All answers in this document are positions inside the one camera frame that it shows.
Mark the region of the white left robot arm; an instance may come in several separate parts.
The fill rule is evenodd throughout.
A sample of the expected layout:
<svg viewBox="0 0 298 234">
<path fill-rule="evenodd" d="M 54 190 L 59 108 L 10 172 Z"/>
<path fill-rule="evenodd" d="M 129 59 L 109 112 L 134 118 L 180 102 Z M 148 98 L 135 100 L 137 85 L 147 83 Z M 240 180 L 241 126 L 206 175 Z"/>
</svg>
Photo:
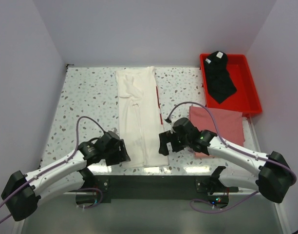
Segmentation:
<svg viewBox="0 0 298 234">
<path fill-rule="evenodd" d="M 108 166 L 130 160 L 124 140 L 112 131 L 80 143 L 75 150 L 48 166 L 26 174 L 12 173 L 1 198 L 15 221 L 24 220 L 41 203 L 59 194 L 91 190 L 94 179 L 88 167 L 101 160 Z"/>
</svg>

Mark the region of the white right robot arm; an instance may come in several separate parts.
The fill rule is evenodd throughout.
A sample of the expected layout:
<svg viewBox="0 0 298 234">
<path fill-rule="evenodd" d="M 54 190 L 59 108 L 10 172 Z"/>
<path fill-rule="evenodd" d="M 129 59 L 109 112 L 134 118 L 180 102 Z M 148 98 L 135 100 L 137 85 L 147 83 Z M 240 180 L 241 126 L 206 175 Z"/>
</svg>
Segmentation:
<svg viewBox="0 0 298 234">
<path fill-rule="evenodd" d="M 159 134 L 159 140 L 159 153 L 164 156 L 190 148 L 196 153 L 229 161 L 246 171 L 238 174 L 227 166 L 218 166 L 203 183 L 209 193 L 230 187 L 246 188 L 272 202 L 282 203 L 297 180 L 282 154 L 249 150 L 210 130 L 198 130 L 188 118 L 175 121 L 170 131 Z"/>
</svg>

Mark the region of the white Coca-Cola t-shirt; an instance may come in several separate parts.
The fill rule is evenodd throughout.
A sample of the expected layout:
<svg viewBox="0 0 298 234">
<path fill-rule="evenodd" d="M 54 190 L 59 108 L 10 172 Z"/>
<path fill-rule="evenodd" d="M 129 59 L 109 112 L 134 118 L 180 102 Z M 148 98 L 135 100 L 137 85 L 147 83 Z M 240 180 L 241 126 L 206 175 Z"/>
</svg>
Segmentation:
<svg viewBox="0 0 298 234">
<path fill-rule="evenodd" d="M 159 153 L 159 134 L 164 132 L 159 107 L 155 68 L 116 71 L 119 136 L 124 140 L 129 162 L 123 168 L 167 166 Z"/>
</svg>

